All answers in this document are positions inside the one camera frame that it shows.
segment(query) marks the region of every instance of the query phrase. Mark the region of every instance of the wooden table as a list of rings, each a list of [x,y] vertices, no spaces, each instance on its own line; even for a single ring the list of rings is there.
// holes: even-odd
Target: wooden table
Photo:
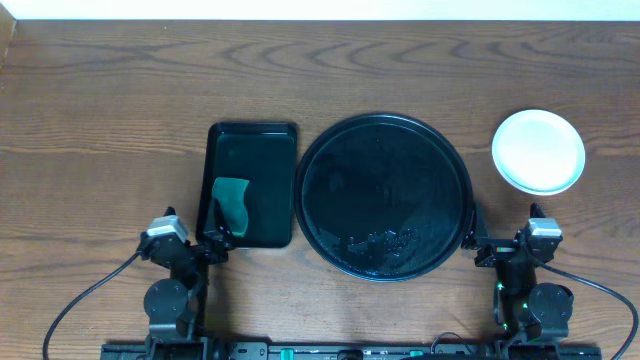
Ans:
[[[0,354],[37,359],[52,320],[133,253],[169,204],[196,222],[207,129],[221,120],[299,125],[298,156],[354,114],[393,111],[442,132],[464,158],[496,235],[538,201],[564,227],[553,264],[640,305],[640,24],[524,22],[18,22],[0,75]],[[582,178],[534,197],[503,181],[492,136],[511,113],[568,119]],[[212,269],[207,323],[273,341],[430,342],[489,337],[494,273],[457,251],[392,284],[348,276],[299,227],[281,250],[236,250]],[[570,339],[605,357],[624,305],[538,271],[576,296]],[[141,341],[142,299],[167,272],[135,262],[81,302],[51,355],[97,359]],[[625,358],[640,358],[640,342]]]

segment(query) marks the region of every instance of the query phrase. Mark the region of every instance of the green sponge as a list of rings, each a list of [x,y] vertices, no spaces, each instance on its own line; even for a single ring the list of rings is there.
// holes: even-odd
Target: green sponge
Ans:
[[[235,237],[244,237],[249,227],[249,213],[244,206],[244,192],[249,180],[219,177],[213,183],[212,195],[222,210],[224,220]]]

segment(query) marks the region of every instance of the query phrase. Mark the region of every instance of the black round tray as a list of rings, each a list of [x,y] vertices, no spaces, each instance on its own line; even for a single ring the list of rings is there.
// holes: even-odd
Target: black round tray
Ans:
[[[433,128],[394,114],[344,120],[304,154],[295,210],[313,248],[348,274],[400,281],[442,264],[469,232],[471,182]]]

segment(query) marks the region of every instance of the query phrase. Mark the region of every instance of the white wall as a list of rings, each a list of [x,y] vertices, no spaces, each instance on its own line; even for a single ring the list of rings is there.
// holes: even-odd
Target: white wall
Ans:
[[[640,0],[0,0],[27,19],[640,20]]]

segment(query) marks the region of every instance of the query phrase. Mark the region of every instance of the round white plate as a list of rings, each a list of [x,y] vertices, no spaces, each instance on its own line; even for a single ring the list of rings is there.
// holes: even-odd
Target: round white plate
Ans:
[[[491,146],[493,162],[509,184],[535,195],[553,195],[573,185],[584,169],[580,135],[569,122],[544,110],[509,116]]]

